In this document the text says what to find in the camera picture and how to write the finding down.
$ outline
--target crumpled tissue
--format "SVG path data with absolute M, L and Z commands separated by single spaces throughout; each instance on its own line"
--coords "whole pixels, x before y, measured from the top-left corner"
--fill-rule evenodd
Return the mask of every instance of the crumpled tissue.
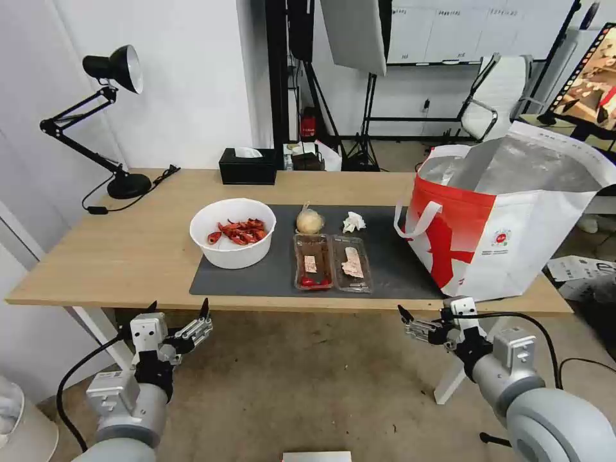
M 263 155 L 255 148 L 235 148 L 235 157 L 259 158 L 263 157 Z
M 366 222 L 362 218 L 360 214 L 356 214 L 355 212 L 349 212 L 348 218 L 346 218 L 342 224 L 345 226 L 342 229 L 342 232 L 353 232 L 355 230 L 360 230 L 366 227 Z

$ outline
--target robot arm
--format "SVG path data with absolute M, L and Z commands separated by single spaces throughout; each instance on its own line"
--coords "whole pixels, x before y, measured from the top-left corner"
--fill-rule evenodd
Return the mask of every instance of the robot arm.
M 173 370 L 212 329 L 207 299 L 199 317 L 172 335 L 164 313 L 136 316 L 130 322 L 134 369 L 102 372 L 92 380 L 86 396 L 100 416 L 97 443 L 74 462 L 154 462 L 173 395 Z
M 522 461 L 613 460 L 616 436 L 602 412 L 566 391 L 546 388 L 533 368 L 535 336 L 513 327 L 490 343 L 477 319 L 464 319 L 477 314 L 469 297 L 446 300 L 436 321 L 416 320 L 403 307 L 398 309 L 408 335 L 445 345 L 462 360 L 466 375 L 479 386 Z

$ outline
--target crayfish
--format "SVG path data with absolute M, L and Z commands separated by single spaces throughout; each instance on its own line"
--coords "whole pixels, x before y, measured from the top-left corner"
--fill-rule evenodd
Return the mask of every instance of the crayfish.
M 248 218 L 247 221 L 238 221 L 237 223 L 227 221 L 229 222 L 228 225 L 218 223 L 218 231 L 207 236 L 208 244 L 216 244 L 223 234 L 235 244 L 241 246 L 257 243 L 267 235 L 265 223 L 257 218 Z

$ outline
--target bag handle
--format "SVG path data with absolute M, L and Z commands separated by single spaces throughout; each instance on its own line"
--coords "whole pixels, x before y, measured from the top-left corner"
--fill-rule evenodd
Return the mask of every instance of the bag handle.
M 415 225 L 415 229 L 409 232 L 403 232 L 398 225 L 398 223 L 400 222 L 400 214 L 402 213 L 402 200 L 400 200 L 396 204 L 396 212 L 393 217 L 393 227 L 401 238 L 412 239 L 425 233 L 436 214 L 439 213 L 441 210 L 443 210 L 443 206 L 439 203 L 433 201 L 428 202 L 428 205 L 425 206 L 422 215 L 419 217 L 417 225 Z

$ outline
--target lamp arm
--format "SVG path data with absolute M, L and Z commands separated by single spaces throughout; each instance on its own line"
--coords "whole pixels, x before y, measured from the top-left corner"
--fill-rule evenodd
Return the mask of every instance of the lamp arm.
M 101 167 L 106 168 L 110 172 L 116 175 L 119 175 L 119 176 L 125 176 L 127 175 L 127 173 L 122 169 L 122 164 L 116 165 L 113 162 L 110 162 L 105 157 L 101 156 L 98 153 L 91 151 L 90 149 L 86 148 L 84 145 L 76 142 L 74 139 L 69 138 L 68 136 L 64 134 L 65 129 L 75 125 L 76 123 L 90 117 L 92 114 L 95 114 L 96 112 L 115 103 L 116 102 L 116 92 L 117 90 L 115 88 L 113 88 L 110 85 L 107 85 L 101 88 L 100 90 L 98 90 L 92 96 L 85 98 L 83 101 L 75 104 L 74 106 L 69 107 L 67 110 L 60 112 L 58 115 L 55 115 L 51 117 L 50 119 L 45 119 L 41 121 L 40 129 L 43 131 L 43 133 L 46 133 L 50 137 L 55 138 L 56 140 L 66 144 L 66 146 L 86 156 L 88 159 L 90 159 L 93 162 L 96 162 Z M 74 112 L 75 110 L 79 109 L 80 107 L 84 106 L 90 101 L 95 100 L 99 96 L 103 96 L 107 100 L 104 103 L 100 104 L 99 106 L 93 108 L 92 110 L 85 112 L 84 114 L 71 115 L 71 112 Z

